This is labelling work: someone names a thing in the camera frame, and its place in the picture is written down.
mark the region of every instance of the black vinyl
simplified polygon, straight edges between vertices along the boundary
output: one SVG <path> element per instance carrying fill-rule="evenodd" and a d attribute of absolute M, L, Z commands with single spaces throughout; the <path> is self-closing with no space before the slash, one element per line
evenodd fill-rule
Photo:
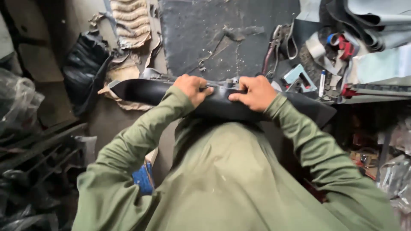
<path fill-rule="evenodd" d="M 161 102 L 171 85 L 171 82 L 129 79 L 119 82 L 111 87 L 111 90 L 123 100 L 156 106 Z M 235 89 L 215 87 L 214 93 L 195 109 L 194 114 L 202 118 L 221 118 L 232 121 L 269 121 L 262 113 L 251 111 L 240 102 L 228 100 L 230 94 L 238 92 L 244 93 Z M 319 127 L 323 127 L 337 112 L 335 108 L 312 100 L 302 94 L 294 92 L 283 92 L 282 94 L 288 98 L 299 112 L 310 117 Z"/>

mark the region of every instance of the olive green long-sleeve shirt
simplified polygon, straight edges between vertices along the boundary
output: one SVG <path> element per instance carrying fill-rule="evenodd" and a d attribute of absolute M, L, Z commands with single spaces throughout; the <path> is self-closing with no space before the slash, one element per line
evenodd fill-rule
<path fill-rule="evenodd" d="M 176 131 L 184 152 L 151 196 L 131 174 L 172 121 L 193 110 L 172 86 L 162 102 L 119 133 L 78 178 L 73 230 L 399 230 L 385 195 L 362 177 L 327 133 L 278 95 L 264 112 L 292 140 L 302 166 L 326 193 L 321 204 L 277 161 L 261 130 L 237 122 Z"/>

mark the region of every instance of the left hand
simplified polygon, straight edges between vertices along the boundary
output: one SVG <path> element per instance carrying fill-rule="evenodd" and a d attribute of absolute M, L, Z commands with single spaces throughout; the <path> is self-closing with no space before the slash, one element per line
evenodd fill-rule
<path fill-rule="evenodd" d="M 198 107 L 214 91 L 214 88 L 208 87 L 200 92 L 200 88 L 207 86 L 207 81 L 197 76 L 189 76 L 188 74 L 178 77 L 173 86 L 178 87 L 188 96 L 194 108 Z"/>

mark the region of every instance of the black plastic bag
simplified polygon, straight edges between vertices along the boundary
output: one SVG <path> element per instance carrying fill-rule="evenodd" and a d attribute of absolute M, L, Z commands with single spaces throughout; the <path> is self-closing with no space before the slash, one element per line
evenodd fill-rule
<path fill-rule="evenodd" d="M 98 30 L 83 32 L 66 58 L 62 68 L 64 85 L 77 117 L 95 106 L 97 91 L 104 86 L 112 59 L 107 47 Z"/>

